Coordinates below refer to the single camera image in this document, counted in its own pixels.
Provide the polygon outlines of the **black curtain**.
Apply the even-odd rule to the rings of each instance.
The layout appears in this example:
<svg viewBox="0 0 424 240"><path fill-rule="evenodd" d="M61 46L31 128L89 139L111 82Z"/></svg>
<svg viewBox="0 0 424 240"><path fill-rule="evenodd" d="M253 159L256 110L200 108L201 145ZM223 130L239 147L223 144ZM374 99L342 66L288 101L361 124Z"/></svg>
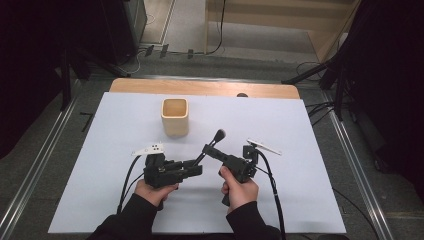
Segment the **black curtain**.
<svg viewBox="0 0 424 240"><path fill-rule="evenodd" d="M57 96L60 55L93 0L0 0L0 159Z"/></svg>
<svg viewBox="0 0 424 240"><path fill-rule="evenodd" d="M424 0L362 0L349 37L350 94L383 139L375 153L424 202Z"/></svg>

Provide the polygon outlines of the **wooden table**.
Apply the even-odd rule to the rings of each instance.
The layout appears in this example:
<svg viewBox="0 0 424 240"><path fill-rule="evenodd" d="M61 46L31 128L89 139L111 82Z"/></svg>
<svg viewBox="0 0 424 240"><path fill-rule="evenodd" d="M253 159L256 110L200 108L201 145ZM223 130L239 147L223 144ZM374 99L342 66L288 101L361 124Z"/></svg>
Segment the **wooden table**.
<svg viewBox="0 0 424 240"><path fill-rule="evenodd" d="M114 93L237 96L252 98L299 99L295 86L223 81L117 78L110 87Z"/></svg>

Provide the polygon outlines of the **person's left hand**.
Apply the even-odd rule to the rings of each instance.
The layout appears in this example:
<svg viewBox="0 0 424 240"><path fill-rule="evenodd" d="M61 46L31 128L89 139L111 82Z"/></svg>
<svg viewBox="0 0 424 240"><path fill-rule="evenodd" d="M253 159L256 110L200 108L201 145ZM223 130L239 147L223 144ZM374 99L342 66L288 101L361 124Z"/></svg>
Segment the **person's left hand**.
<svg viewBox="0 0 424 240"><path fill-rule="evenodd" d="M152 205L158 207L160 203L165 201L168 198L168 195L177 190L178 187L178 184L174 184L155 189L146 184L144 180L139 180L135 187L135 193Z"/></svg>

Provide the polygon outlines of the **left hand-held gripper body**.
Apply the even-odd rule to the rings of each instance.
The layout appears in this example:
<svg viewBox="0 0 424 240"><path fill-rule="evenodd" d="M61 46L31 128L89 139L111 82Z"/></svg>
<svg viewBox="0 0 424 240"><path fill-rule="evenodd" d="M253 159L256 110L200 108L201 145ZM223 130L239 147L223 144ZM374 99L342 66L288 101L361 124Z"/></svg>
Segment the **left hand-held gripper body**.
<svg viewBox="0 0 424 240"><path fill-rule="evenodd" d="M145 156L143 169L145 183L153 188L174 185L183 181L181 161L166 160L164 144L157 143L132 152L132 156Z"/></svg>

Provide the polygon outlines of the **black pen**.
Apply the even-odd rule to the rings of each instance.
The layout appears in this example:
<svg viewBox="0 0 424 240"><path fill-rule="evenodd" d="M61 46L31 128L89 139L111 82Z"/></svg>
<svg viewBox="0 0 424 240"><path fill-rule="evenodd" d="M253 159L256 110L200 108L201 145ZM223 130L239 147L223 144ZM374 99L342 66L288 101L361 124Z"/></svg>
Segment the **black pen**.
<svg viewBox="0 0 424 240"><path fill-rule="evenodd" d="M223 140L226 137L226 133L223 129L219 129L214 138L212 139L212 141L209 143L209 146L214 147L218 142L220 142L221 140ZM197 166L202 160L203 158L206 156L206 154L204 152L201 152L200 155L195 159L193 165Z"/></svg>

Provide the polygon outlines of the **light wooden furniture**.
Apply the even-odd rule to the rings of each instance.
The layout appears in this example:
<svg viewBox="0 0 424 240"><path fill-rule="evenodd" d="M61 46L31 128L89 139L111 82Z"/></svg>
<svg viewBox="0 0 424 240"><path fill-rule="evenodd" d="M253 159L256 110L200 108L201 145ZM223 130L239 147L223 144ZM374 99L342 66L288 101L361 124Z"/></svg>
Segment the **light wooden furniture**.
<svg viewBox="0 0 424 240"><path fill-rule="evenodd" d="M349 31L361 1L205 0L205 43L208 23L220 22L224 13L225 23L306 30L318 61L325 62Z"/></svg>

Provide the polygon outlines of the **beige square cup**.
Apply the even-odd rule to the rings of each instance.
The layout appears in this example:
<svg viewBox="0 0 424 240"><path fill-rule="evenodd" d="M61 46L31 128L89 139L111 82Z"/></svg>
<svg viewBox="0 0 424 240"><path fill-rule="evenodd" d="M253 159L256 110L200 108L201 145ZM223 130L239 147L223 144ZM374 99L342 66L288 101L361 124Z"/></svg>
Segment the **beige square cup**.
<svg viewBox="0 0 424 240"><path fill-rule="evenodd" d="M184 98L168 98L162 102L162 124L170 137L185 136L189 132L189 104Z"/></svg>

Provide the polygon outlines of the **dark cabinet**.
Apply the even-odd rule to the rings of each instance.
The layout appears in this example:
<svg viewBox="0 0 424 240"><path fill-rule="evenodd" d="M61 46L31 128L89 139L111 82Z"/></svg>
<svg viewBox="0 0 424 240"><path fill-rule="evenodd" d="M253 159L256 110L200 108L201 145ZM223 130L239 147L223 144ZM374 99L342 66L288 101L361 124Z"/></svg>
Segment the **dark cabinet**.
<svg viewBox="0 0 424 240"><path fill-rule="evenodd" d="M144 0L101 0L106 22L106 49L110 63L120 65L134 57L147 24Z"/></svg>

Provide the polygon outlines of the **metal floor rail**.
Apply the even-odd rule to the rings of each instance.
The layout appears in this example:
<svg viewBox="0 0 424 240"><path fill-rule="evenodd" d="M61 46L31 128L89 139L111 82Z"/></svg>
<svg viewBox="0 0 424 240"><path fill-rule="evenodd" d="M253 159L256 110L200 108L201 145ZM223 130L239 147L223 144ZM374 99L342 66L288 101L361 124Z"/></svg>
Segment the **metal floor rail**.
<svg viewBox="0 0 424 240"><path fill-rule="evenodd" d="M355 151L348 135L345 124L337 117L335 107L330 106L330 119L337 133L345 156L347 157L353 176L361 193L363 202L370 217L371 225L376 233L377 240L395 240L385 218L384 212L378 202L372 186L362 167L360 159Z"/></svg>
<svg viewBox="0 0 424 240"><path fill-rule="evenodd" d="M69 105L58 114L53 126L50 128L49 134L20 184L17 193L10 201L5 213L2 215L0 221L0 240L9 240L75 108L75 103L80 95L82 85L83 83L80 79L77 79L73 83Z"/></svg>

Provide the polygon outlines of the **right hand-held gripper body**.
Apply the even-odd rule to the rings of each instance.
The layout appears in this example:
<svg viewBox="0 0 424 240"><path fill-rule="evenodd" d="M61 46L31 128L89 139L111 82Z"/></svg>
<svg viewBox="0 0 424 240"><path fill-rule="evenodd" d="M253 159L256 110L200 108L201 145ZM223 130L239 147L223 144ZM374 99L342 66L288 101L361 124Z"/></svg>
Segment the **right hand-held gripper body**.
<svg viewBox="0 0 424 240"><path fill-rule="evenodd" d="M282 155L279 150L270 148L252 139L247 139L247 145L242 147L242 157L236 157L233 155L228 157L226 167L231 171L238 182L247 182L249 178L253 178L255 176L258 170L264 172L269 177L272 176L269 162L261 150L265 150L276 155ZM266 170L258 167L259 158L263 159Z"/></svg>

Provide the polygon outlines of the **black tripod stand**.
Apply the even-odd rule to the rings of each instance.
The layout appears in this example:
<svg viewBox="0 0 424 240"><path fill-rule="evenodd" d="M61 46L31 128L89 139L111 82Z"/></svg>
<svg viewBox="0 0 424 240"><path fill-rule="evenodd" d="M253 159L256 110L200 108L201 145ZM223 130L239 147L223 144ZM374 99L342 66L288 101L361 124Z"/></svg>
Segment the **black tripod stand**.
<svg viewBox="0 0 424 240"><path fill-rule="evenodd" d="M342 101L343 101L343 92L346 85L346 80L344 79L343 72L344 68L341 64L341 60L334 56L324 63L320 63L317 66L298 74L296 77L289 80L282 80L281 83L285 85L295 85L312 75L318 74L324 71L324 75L319 80L319 87L322 90L329 90L333 84L336 84L335 97L334 97L334 111L339 121L343 120L342 117Z"/></svg>
<svg viewBox="0 0 424 240"><path fill-rule="evenodd" d="M93 55L89 51L75 47L64 48L60 55L60 71L62 83L62 106L61 110L65 110L71 102L71 77L70 73L74 72L79 79L88 79L91 72L88 62L92 62L98 67L106 70L116 77L130 77L130 73L118 70L105 61Z"/></svg>

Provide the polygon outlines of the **person's right hand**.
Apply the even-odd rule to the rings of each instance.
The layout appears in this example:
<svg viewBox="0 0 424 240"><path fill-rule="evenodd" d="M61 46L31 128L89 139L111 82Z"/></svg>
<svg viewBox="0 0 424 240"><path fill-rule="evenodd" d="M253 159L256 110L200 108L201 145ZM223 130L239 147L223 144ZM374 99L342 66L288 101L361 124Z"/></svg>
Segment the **person's right hand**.
<svg viewBox="0 0 424 240"><path fill-rule="evenodd" d="M252 179L248 179L245 183L240 183L225 166L220 168L220 174L224 179L221 192L224 195L229 195L230 204L227 213L231 213L233 210L257 200L259 187Z"/></svg>

